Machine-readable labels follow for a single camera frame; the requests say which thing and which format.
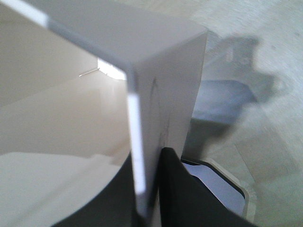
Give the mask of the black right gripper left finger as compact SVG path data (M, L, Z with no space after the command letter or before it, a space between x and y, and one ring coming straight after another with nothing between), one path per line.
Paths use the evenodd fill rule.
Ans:
M135 208L131 156L110 183L88 204L55 227L144 227Z

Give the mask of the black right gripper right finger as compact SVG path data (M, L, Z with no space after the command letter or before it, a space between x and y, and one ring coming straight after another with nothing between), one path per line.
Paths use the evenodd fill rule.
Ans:
M161 224L164 227L251 227L195 180L172 148L159 159Z

